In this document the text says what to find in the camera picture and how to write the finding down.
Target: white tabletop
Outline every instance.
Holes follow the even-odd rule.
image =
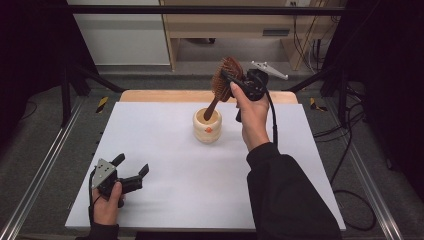
[[[143,189],[128,193],[120,210],[122,228],[154,231],[253,231],[246,177],[250,168],[235,121],[235,103],[217,106],[222,135],[212,144],[193,135],[192,117],[205,103],[116,103],[96,154],[65,224],[89,228],[88,178],[99,158],[124,153],[118,177],[135,176],[148,163]],[[300,104],[275,104],[281,153],[292,155],[305,171],[340,229],[337,207],[304,110]],[[267,129],[272,139],[272,115]]]

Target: person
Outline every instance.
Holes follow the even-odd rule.
[[[249,151],[247,184],[258,239],[341,239],[336,219],[295,159],[280,154],[270,142],[266,131],[267,97],[252,102],[234,83],[231,91],[241,111],[242,137]],[[117,182],[107,201],[93,190],[93,199],[98,200],[86,239],[117,239],[121,191]]]

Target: wall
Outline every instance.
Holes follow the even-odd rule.
[[[157,0],[68,0],[70,5],[159,5]],[[169,65],[161,15],[75,14],[96,65]]]

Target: wooden handle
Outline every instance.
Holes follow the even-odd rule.
[[[205,113],[203,114],[203,118],[208,121],[212,117],[212,113],[215,110],[216,104],[218,104],[219,99],[214,97],[213,101],[209,105],[208,109],[206,109]]]

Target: gray floor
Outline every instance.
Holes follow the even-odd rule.
[[[191,39],[181,43],[177,68],[174,72],[169,67],[99,67],[102,75],[108,80],[124,88],[131,89],[205,89],[210,88],[210,77],[215,72],[219,61],[224,56],[235,56],[245,70],[250,68],[249,62],[267,61],[279,71],[289,74],[288,81],[272,78],[271,90],[286,89],[311,75],[311,71],[302,68],[293,72],[284,55],[278,40],[231,40],[217,39],[214,45],[206,39]],[[75,199],[83,177],[92,161],[101,139],[113,103],[118,101],[120,94],[113,93],[103,86],[89,80],[92,92],[89,97],[76,97],[73,102],[83,101],[80,114],[72,131],[66,138],[60,153],[55,159],[44,184],[40,188],[33,205],[23,216],[20,228],[20,239],[60,239],[63,236],[84,235],[84,233],[66,229],[64,223],[69,214],[69,206]],[[361,91],[361,85],[351,83],[352,87]],[[308,86],[296,95],[303,104],[313,133],[330,129],[337,125],[331,111],[323,112],[310,108],[309,100],[315,98],[317,105],[332,108],[337,101],[333,98],[321,98],[319,87],[321,83]],[[97,105],[103,96],[109,100],[102,113],[95,113]],[[19,202],[36,176],[44,157],[49,151],[56,135],[60,131],[61,102],[59,88],[37,94],[28,103],[30,113],[35,104],[37,109],[30,117],[22,120],[13,139],[0,150],[0,181],[2,182],[0,205],[0,224],[5,227],[11,219]],[[351,106],[356,102],[349,98]],[[324,140],[339,136],[317,139]],[[359,152],[361,161],[381,193],[384,203],[389,209],[404,239],[424,239],[424,206],[407,183],[402,173],[388,170],[384,154],[381,152],[371,129],[366,122],[359,121],[353,128],[353,143],[351,149]],[[324,163],[327,175],[330,177],[345,149],[343,138],[330,142],[318,142],[317,147]],[[352,191],[367,198],[361,177],[354,166],[355,156],[348,154],[333,185],[333,189]],[[355,226],[366,227],[372,220],[372,215],[366,205],[357,198],[345,194],[337,194],[343,217]],[[345,239],[387,239],[383,231],[384,221],[379,219],[377,225],[369,231],[358,231],[348,227],[343,232]],[[122,236],[134,236],[132,231],[122,231]]]

